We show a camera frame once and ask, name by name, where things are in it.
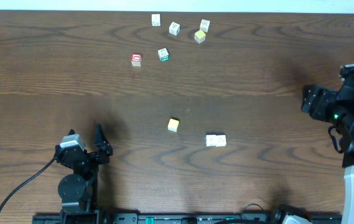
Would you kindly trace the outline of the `plain yellow wooden block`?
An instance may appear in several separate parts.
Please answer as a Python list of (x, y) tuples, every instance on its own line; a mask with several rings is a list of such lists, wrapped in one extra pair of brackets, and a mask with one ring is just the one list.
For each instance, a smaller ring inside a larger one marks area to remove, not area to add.
[(178, 127), (179, 127), (179, 123), (180, 123), (179, 120), (171, 118), (171, 119), (169, 120), (168, 125), (167, 125), (167, 129), (168, 129), (169, 131), (177, 132)]

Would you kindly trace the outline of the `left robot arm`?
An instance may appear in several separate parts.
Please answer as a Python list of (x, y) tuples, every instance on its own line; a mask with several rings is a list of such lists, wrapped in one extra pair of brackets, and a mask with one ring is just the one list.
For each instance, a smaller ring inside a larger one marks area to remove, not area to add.
[(96, 209), (99, 166), (109, 163), (109, 157), (113, 155), (113, 148), (100, 124), (96, 125), (94, 146), (97, 150), (88, 152), (80, 135), (72, 129), (55, 146), (56, 162), (73, 171), (58, 185), (64, 212), (88, 213)]

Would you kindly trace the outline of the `white block top left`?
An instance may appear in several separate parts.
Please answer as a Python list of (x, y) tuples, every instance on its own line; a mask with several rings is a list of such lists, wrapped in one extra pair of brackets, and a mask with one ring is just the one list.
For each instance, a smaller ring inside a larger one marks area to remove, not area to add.
[(161, 26), (161, 15), (160, 14), (152, 14), (151, 15), (152, 26), (159, 27)]

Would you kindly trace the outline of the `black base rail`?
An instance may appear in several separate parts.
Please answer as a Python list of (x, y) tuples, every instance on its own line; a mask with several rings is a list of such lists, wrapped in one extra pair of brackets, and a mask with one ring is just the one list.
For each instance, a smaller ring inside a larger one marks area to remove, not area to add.
[[(258, 222), (270, 222), (271, 215), (267, 213), (245, 213), (239, 214), (146, 214), (137, 213), (116, 213), (114, 215), (104, 215), (102, 220), (96, 215), (89, 218), (72, 218), (71, 221), (63, 222), (59, 215), (34, 215), (33, 224), (44, 223), (107, 223), (107, 224), (179, 224), (179, 223), (217, 223), (224, 220), (252, 220)], [(337, 214), (312, 214), (309, 221), (312, 223), (341, 223), (342, 216)]]

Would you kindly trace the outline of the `white block black drawing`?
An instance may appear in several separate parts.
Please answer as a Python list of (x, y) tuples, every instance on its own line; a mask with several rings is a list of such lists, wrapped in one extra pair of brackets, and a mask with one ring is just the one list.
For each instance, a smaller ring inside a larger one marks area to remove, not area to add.
[(169, 33), (172, 35), (178, 35), (180, 32), (180, 24), (172, 22), (169, 26)]

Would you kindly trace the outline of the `yellow top wooden block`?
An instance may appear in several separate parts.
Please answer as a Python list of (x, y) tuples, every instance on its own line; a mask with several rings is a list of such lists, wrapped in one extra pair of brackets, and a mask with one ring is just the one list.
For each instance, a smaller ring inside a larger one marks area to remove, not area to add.
[(203, 30), (198, 30), (196, 31), (196, 33), (194, 34), (194, 39), (195, 41), (200, 44), (202, 42), (205, 41), (206, 39), (206, 33)]

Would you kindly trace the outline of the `white block blue edge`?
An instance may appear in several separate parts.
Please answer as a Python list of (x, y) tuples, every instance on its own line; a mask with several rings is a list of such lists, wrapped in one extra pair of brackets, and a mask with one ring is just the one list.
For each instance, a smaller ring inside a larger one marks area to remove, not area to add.
[(209, 134), (205, 136), (206, 147), (214, 147), (217, 145), (217, 135)]

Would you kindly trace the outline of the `white block red bug drawing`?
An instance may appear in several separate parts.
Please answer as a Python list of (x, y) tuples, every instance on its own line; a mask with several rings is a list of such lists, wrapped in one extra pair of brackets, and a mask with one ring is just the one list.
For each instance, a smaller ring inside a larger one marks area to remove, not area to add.
[(225, 147), (226, 146), (226, 136), (225, 135), (216, 135), (216, 147)]

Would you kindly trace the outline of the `red letter wooden block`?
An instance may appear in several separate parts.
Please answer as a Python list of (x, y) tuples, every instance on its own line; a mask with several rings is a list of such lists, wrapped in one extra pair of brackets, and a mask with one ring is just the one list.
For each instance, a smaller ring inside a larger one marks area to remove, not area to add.
[(140, 67), (142, 64), (142, 55), (141, 54), (132, 54), (131, 64), (134, 67)]

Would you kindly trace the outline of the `green letter wooden block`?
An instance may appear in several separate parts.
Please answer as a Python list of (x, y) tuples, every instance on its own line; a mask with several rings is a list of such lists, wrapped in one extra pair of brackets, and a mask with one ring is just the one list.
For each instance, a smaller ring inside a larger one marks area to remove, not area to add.
[(165, 62), (170, 58), (170, 55), (169, 55), (168, 50), (166, 48), (159, 49), (157, 51), (157, 54), (158, 54), (158, 57), (161, 62)]

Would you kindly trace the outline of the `white block top right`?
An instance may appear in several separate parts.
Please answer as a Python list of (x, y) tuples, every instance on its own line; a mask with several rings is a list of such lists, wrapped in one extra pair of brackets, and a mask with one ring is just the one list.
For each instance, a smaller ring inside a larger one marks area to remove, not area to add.
[(204, 32), (208, 32), (209, 27), (210, 27), (210, 21), (202, 19), (201, 23), (200, 23), (200, 30), (202, 30)]

